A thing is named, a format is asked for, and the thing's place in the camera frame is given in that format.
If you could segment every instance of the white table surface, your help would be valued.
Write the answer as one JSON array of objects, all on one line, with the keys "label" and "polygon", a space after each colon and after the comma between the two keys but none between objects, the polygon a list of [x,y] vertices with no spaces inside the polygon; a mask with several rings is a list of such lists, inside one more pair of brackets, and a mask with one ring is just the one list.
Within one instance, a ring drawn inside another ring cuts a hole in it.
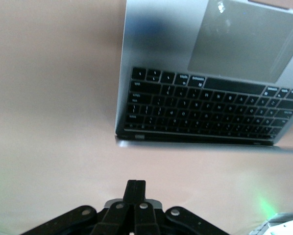
[{"label": "white table surface", "polygon": [[123,0],[0,1],[0,234],[81,205],[100,211],[129,179],[232,235],[293,212],[293,127],[275,148],[115,141]]}]

